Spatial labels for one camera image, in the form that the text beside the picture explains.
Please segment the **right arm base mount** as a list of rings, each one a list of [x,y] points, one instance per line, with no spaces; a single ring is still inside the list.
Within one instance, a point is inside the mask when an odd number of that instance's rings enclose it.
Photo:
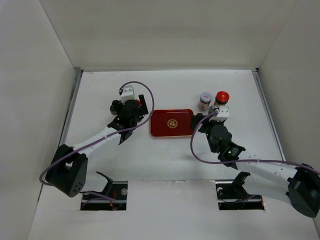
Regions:
[[[233,180],[215,182],[218,208],[221,211],[264,210],[261,195],[248,194],[244,189],[248,172],[240,172]]]

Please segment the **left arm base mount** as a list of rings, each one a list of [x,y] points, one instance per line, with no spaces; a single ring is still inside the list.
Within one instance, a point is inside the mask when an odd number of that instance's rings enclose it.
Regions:
[[[81,211],[126,211],[128,197],[128,181],[113,181],[102,172],[96,172],[100,177],[98,190],[82,192]]]

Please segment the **clear cap grinder bottle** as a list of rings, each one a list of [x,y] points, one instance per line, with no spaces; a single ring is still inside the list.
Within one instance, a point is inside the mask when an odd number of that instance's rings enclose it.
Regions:
[[[218,114],[220,111],[220,106],[219,105],[211,105],[208,108],[208,114]]]

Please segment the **red lid dark sauce jar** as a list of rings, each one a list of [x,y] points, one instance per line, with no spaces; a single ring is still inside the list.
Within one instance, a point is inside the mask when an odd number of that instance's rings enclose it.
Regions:
[[[214,106],[225,106],[230,99],[230,95],[226,91],[219,91],[214,100]]]

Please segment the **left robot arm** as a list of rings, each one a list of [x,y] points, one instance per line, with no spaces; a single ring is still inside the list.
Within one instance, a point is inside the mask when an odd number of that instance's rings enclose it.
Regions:
[[[55,187],[70,198],[79,193],[93,193],[100,199],[112,195],[111,180],[103,173],[103,161],[117,154],[133,131],[146,123],[149,114],[144,95],[133,93],[111,104],[115,118],[93,137],[73,146],[58,147],[50,166],[41,174],[45,184]]]

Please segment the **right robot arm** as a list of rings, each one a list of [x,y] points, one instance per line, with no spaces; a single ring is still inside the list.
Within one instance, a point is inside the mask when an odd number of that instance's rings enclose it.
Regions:
[[[243,159],[246,149],[232,141],[223,122],[212,118],[215,113],[198,113],[191,118],[191,129],[205,134],[209,149],[217,154],[216,165],[240,173],[232,182],[238,198],[262,195],[291,205],[300,214],[315,218],[320,211],[320,172],[308,164],[283,160]]]

